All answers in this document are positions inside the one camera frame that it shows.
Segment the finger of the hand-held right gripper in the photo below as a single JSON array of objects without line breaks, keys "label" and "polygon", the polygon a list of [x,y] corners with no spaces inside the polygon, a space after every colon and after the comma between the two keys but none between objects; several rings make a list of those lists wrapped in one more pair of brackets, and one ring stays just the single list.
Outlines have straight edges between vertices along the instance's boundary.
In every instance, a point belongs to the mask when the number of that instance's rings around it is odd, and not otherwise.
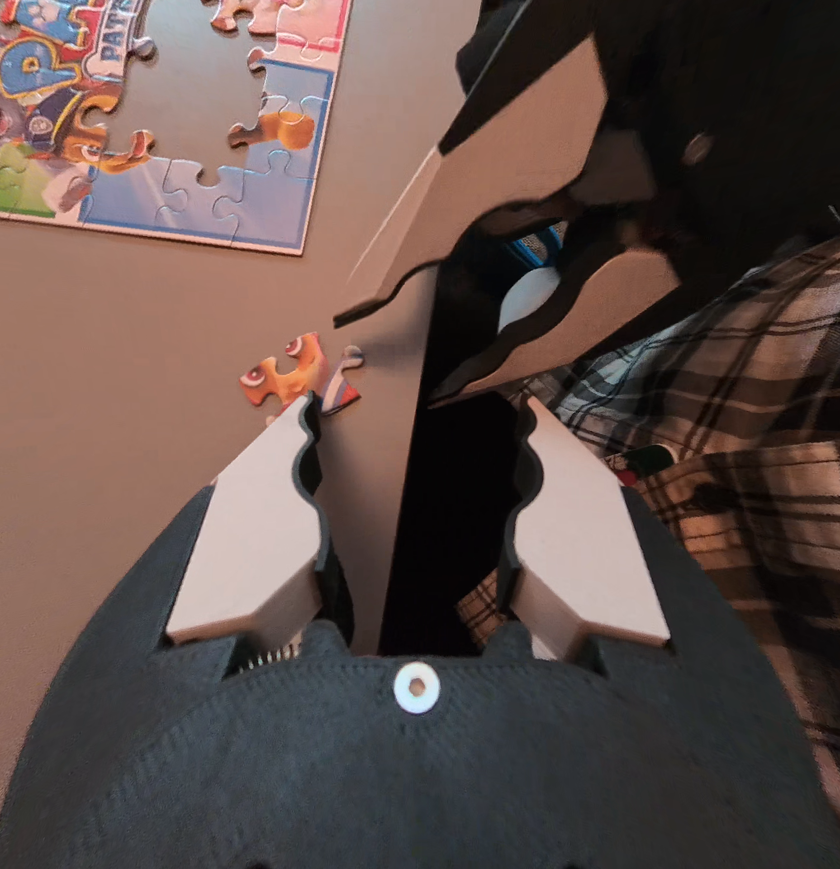
[{"label": "finger of the hand-held right gripper", "polygon": [[578,360],[679,286],[665,255],[632,247],[602,263],[612,246],[579,255],[555,287],[521,279],[505,299],[498,332],[428,396],[441,407],[508,387]]},{"label": "finger of the hand-held right gripper", "polygon": [[389,304],[408,277],[445,259],[482,216],[543,200],[576,179],[606,102],[588,36],[465,142],[447,154],[432,148],[351,272],[334,327]]}]

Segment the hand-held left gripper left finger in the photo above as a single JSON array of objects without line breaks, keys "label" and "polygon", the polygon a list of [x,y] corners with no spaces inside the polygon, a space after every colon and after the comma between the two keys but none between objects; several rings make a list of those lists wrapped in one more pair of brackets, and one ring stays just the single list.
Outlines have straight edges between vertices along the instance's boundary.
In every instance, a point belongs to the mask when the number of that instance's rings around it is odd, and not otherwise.
[{"label": "hand-held left gripper left finger", "polygon": [[285,646],[318,617],[351,643],[351,596],[315,499],[320,437],[308,392],[220,472],[166,624],[173,643],[247,635]]}]

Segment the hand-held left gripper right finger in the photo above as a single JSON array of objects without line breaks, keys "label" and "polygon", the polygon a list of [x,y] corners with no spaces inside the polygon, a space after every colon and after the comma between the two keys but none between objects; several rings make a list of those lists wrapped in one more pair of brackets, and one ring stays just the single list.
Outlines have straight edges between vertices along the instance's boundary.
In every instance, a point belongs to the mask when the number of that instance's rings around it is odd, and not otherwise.
[{"label": "hand-held left gripper right finger", "polygon": [[618,479],[535,397],[519,399],[516,445],[498,610],[523,624],[538,659],[575,659],[591,636],[665,646],[670,629]]}]

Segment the orange dog eyes puzzle piece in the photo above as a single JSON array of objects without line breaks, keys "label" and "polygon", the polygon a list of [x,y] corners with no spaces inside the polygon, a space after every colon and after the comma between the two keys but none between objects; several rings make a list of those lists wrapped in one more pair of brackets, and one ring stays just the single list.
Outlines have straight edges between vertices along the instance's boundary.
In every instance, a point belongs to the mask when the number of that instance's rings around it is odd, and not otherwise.
[{"label": "orange dog eyes puzzle piece", "polygon": [[276,359],[269,357],[240,377],[242,390],[254,406],[259,407],[270,396],[275,396],[281,403],[279,412],[283,413],[295,400],[312,391],[317,396],[321,415],[331,416],[360,399],[360,393],[346,375],[366,361],[365,353],[358,346],[346,346],[340,360],[332,365],[319,335],[310,332],[297,336],[286,346],[285,354],[295,363],[290,372],[279,373]]}]

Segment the partly assembled cartoon jigsaw puzzle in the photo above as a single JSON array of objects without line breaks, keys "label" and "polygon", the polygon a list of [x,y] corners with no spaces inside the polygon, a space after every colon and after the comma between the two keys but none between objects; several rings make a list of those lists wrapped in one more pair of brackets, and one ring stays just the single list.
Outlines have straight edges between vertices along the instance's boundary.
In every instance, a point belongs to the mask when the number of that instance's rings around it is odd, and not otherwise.
[{"label": "partly assembled cartoon jigsaw puzzle", "polygon": [[152,2],[1,2],[0,220],[301,255],[353,4],[204,2],[223,37],[246,22],[262,88],[256,120],[226,134],[244,163],[205,185],[200,163],[156,155],[150,130],[90,118],[157,57]]}]

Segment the person's right forearm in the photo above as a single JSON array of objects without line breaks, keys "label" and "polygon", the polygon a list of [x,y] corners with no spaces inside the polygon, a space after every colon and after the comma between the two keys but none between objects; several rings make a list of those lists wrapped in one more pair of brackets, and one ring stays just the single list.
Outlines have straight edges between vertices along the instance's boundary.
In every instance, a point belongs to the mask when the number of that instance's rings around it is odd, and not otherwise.
[{"label": "person's right forearm", "polygon": [[696,314],[577,367],[552,410],[602,457],[840,440],[840,236],[790,248]]}]

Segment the person's plaid shirt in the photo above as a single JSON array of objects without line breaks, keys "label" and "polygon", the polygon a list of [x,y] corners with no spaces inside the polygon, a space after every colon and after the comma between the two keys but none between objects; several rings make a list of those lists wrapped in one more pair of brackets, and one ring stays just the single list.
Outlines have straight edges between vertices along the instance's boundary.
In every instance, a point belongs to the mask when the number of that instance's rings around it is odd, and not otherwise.
[{"label": "person's plaid shirt", "polygon": [[840,822],[840,438],[715,453],[637,477],[607,464],[715,581],[762,647]]}]

